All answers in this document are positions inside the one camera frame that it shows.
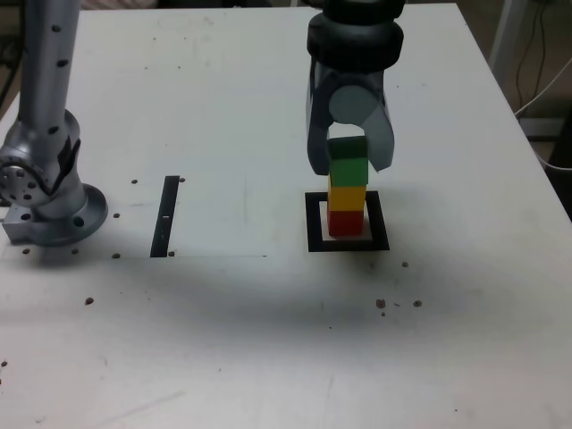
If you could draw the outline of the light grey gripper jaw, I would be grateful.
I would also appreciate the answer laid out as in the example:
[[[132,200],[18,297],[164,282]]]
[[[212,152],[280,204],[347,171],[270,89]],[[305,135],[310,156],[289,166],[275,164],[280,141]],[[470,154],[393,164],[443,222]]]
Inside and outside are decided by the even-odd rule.
[[[359,86],[336,89],[330,98],[335,122],[359,127],[365,134],[367,157],[377,172],[389,168],[394,155],[394,133],[385,94],[375,95]]]

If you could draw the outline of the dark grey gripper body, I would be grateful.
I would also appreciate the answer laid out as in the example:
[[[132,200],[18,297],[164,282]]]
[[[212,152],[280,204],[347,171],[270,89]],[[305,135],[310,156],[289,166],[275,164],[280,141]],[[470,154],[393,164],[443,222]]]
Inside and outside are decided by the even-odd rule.
[[[316,64],[311,73],[311,94],[317,90],[325,90],[327,93],[347,86],[359,86],[375,95],[382,95],[383,72],[369,74],[338,71],[322,64]]]

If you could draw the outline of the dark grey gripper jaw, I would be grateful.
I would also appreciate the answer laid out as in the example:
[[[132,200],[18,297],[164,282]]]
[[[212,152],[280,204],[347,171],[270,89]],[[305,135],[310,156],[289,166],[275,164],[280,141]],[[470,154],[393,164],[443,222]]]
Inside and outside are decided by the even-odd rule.
[[[311,66],[306,104],[307,158],[314,173],[321,176],[330,171],[327,136],[333,124],[330,98],[334,90],[332,69]]]

